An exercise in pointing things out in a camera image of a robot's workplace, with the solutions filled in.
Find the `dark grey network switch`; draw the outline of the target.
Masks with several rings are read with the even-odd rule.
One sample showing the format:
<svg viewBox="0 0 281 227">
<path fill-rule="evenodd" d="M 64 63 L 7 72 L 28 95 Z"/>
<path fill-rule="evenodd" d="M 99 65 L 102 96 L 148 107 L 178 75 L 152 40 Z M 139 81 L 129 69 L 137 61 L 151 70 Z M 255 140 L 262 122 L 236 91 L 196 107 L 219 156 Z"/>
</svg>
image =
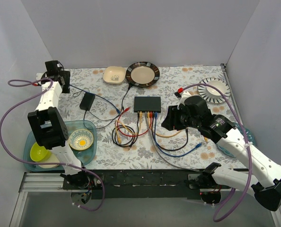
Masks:
<svg viewBox="0 0 281 227">
<path fill-rule="evenodd" d="M 158 96 L 136 96 L 134 98 L 133 111 L 161 113 L 161 97 Z"/>
</svg>

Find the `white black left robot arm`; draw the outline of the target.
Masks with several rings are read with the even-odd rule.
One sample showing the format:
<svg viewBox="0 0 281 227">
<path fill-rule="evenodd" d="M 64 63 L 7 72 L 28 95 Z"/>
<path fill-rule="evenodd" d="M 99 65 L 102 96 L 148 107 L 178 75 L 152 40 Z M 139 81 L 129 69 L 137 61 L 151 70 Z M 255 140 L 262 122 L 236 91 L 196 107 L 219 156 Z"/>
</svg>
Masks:
<svg viewBox="0 0 281 227">
<path fill-rule="evenodd" d="M 65 173 L 61 176 L 70 185 L 85 189 L 90 184 L 90 178 L 69 146 L 69 132 L 58 111 L 60 94 L 70 92 L 70 72 L 57 60 L 47 61 L 45 66 L 46 72 L 36 76 L 40 79 L 38 84 L 42 89 L 39 104 L 27 118 L 37 144 L 52 152 L 61 164 L 65 164 Z"/>
</svg>

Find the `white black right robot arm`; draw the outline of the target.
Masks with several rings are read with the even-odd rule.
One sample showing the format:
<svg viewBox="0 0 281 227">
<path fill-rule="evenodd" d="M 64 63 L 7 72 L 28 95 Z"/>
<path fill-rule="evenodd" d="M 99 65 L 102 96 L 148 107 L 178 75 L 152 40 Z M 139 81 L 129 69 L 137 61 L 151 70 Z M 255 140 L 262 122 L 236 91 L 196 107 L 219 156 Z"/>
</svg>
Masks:
<svg viewBox="0 0 281 227">
<path fill-rule="evenodd" d="M 221 184 L 238 190 L 246 189 L 270 211 L 281 206 L 281 165 L 246 142 L 247 137 L 228 118 L 212 114 L 200 96 L 184 97 L 179 105 L 169 106 L 161 126 L 169 131 L 195 128 L 248 168 L 248 173 L 244 174 L 212 163 L 198 177 L 198 183 L 203 182 L 209 188 Z"/>
</svg>

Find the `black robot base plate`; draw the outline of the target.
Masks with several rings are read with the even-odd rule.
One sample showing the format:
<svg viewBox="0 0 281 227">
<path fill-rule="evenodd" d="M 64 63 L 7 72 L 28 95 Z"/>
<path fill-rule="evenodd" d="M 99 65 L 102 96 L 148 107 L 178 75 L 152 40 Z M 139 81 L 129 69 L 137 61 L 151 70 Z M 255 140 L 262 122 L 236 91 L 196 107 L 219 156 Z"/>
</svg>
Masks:
<svg viewBox="0 0 281 227">
<path fill-rule="evenodd" d="M 64 178 L 63 189 L 74 192 L 91 190 L 91 198 L 101 199 L 103 187 L 105 198 L 187 198 L 199 200 L 201 193 L 209 188 L 199 188 L 191 180 L 199 173 L 190 170 L 95 170 L 98 175 L 84 174 L 85 179 L 74 180 L 61 174 Z"/>
</svg>

